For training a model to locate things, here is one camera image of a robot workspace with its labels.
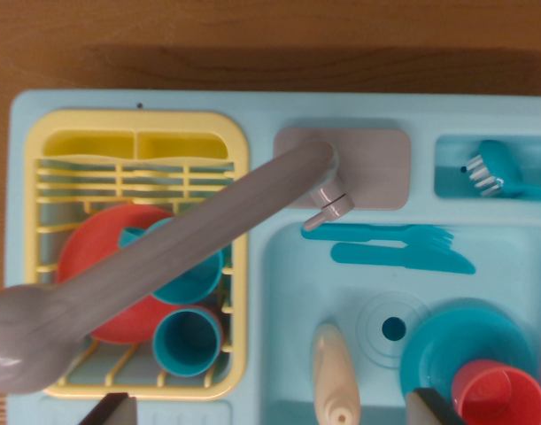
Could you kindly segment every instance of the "teal fork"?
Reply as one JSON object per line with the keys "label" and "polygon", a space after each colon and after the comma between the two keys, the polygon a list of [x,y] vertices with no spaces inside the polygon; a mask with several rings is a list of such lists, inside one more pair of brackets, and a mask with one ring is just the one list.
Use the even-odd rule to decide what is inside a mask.
{"label": "teal fork", "polygon": [[451,233],[435,226],[369,226],[344,223],[326,223],[310,232],[302,230],[302,236],[317,241],[400,241],[440,251],[448,250],[453,239]]}

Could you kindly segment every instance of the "wooden table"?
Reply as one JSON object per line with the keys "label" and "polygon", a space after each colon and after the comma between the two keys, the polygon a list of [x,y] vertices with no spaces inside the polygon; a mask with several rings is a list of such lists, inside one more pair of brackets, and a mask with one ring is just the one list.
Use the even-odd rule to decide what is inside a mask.
{"label": "wooden table", "polygon": [[9,106],[57,88],[541,96],[541,0],[1,1],[0,289]]}

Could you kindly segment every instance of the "teal cup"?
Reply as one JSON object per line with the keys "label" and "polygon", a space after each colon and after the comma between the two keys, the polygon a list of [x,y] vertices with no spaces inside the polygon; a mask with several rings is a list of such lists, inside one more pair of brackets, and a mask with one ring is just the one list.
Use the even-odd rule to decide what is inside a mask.
{"label": "teal cup", "polygon": [[160,322],[152,339],[156,361],[170,374],[200,375],[213,365],[223,342],[217,317],[199,306],[183,307]]}
{"label": "teal cup", "polygon": [[[124,228],[120,234],[119,247],[123,248],[139,237],[146,235],[155,228],[172,219],[161,220],[148,229]],[[175,305],[188,305],[201,301],[217,287],[223,273],[223,252],[217,251],[184,274],[173,279],[152,296],[160,301]]]}

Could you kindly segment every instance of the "drain hole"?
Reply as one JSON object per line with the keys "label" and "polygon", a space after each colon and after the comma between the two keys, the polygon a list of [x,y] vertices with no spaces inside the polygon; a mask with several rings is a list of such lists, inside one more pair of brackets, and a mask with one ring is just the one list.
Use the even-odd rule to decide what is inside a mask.
{"label": "drain hole", "polygon": [[383,323],[383,335],[391,341],[399,341],[406,335],[406,324],[399,317],[390,317]]}

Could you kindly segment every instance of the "soap bottle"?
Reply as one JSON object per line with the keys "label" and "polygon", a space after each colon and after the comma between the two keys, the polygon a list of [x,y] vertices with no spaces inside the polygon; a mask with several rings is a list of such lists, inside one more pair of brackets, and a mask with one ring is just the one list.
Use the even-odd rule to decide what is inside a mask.
{"label": "soap bottle", "polygon": [[341,331],[321,325],[313,340],[313,403],[320,425],[359,425],[359,385]]}

